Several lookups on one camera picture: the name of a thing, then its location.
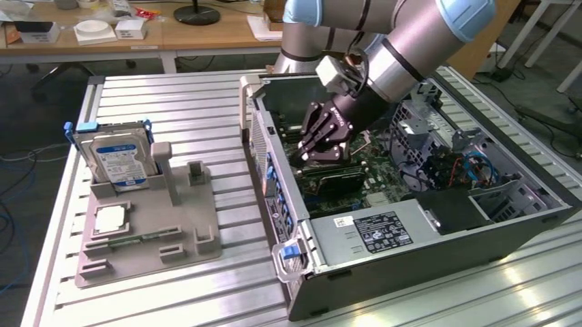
aluminum extrusion table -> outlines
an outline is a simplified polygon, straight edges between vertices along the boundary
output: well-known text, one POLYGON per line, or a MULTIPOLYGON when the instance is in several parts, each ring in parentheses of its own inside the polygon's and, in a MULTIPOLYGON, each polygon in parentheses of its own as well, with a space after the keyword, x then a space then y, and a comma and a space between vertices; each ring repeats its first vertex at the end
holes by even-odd
MULTIPOLYGON (((111 77, 87 87, 79 121, 150 118, 171 141, 172 165, 202 159, 212 173, 223 256, 85 290, 75 287, 89 170, 69 151, 23 326, 531 326, 582 322, 582 216, 534 238, 499 262, 288 322, 244 162, 239 78, 263 71, 111 77)), ((438 73, 582 198, 581 175, 450 68, 438 73)), ((475 126, 457 104, 443 110, 475 126)))

label sticker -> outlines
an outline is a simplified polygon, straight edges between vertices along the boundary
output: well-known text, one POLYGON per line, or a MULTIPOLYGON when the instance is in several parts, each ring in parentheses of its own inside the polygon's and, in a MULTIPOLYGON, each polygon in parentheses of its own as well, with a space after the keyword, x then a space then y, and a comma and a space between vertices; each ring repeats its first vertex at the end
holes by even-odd
POLYGON ((131 50, 155 50, 158 46, 132 46, 131 50))
POLYGON ((146 181, 144 165, 136 160, 138 147, 134 144, 105 146, 96 152, 112 184, 128 186, 146 181))
POLYGON ((346 216, 346 217, 334 218, 334 223, 336 228, 351 226, 354 225, 354 217, 346 216))
POLYGON ((370 253, 413 244, 413 239, 394 211, 356 219, 352 223, 370 253))

side panel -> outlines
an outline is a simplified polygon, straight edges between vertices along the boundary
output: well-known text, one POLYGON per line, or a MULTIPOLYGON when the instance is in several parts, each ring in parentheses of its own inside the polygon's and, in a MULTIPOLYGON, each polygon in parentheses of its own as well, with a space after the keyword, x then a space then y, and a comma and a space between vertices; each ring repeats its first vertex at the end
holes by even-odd
MULTIPOLYGON (((571 210, 565 211, 557 219, 570 217, 571 213, 571 210)), ((290 320, 307 319, 499 260, 547 230, 547 224, 553 225, 554 222, 554 219, 542 217, 530 219, 332 274, 315 276, 303 282, 292 299, 290 320)))

hard drive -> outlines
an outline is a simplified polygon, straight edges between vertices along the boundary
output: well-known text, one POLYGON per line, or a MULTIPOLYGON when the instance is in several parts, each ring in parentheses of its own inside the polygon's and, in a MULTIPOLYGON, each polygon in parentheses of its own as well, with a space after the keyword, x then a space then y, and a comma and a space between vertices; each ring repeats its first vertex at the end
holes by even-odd
POLYGON ((147 177, 159 174, 151 157, 150 121, 100 125, 84 123, 65 135, 81 152, 95 183, 112 183, 116 191, 147 188, 147 177))

red object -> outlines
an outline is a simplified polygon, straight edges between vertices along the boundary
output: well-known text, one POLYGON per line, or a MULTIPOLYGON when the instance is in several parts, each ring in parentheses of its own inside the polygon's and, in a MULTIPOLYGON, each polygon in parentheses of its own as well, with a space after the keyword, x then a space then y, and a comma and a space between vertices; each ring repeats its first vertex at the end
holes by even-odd
POLYGON ((136 16, 146 18, 146 19, 154 19, 156 16, 159 16, 160 12, 158 11, 150 11, 142 8, 136 7, 136 16))

